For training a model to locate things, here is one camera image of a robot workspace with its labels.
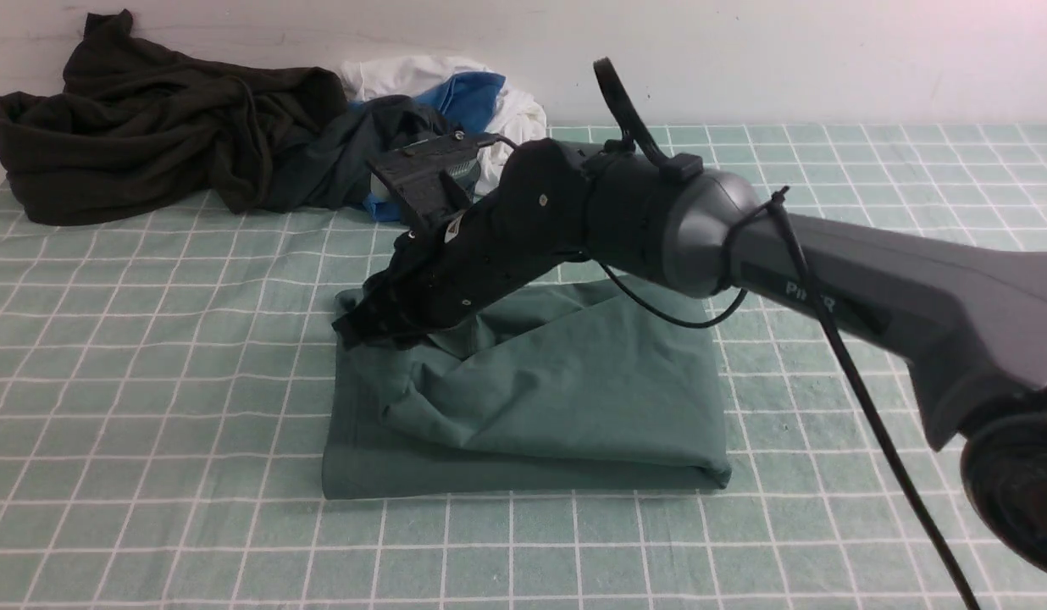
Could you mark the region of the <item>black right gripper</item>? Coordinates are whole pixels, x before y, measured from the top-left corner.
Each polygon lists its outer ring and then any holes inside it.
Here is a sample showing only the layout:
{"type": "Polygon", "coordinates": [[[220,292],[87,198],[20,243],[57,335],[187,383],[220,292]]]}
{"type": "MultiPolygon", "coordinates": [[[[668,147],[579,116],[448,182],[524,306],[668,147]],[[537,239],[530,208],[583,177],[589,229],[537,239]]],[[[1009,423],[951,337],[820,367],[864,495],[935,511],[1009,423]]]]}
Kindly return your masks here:
{"type": "Polygon", "coordinates": [[[387,268],[335,295],[331,327],[346,351],[411,351],[547,271],[588,259],[583,216],[594,179],[585,164],[601,155],[600,144],[526,142],[509,155],[499,186],[465,212],[427,235],[408,228],[387,268]]]}

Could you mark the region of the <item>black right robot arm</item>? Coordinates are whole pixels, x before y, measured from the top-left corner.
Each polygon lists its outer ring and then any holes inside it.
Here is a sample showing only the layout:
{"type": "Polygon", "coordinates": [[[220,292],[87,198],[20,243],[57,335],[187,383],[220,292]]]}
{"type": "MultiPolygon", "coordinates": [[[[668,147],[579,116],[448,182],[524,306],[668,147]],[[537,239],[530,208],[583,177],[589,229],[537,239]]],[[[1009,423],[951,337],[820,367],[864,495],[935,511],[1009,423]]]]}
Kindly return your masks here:
{"type": "Polygon", "coordinates": [[[790,214],[693,154],[550,138],[516,144],[500,184],[463,208],[455,154],[488,136],[439,136],[369,163],[411,235],[334,324],[346,345],[405,344],[462,323],[565,262],[687,297],[729,288],[817,317],[903,358],[925,437],[966,442],[972,509],[1047,573],[1047,252],[961,246],[790,214]]]}

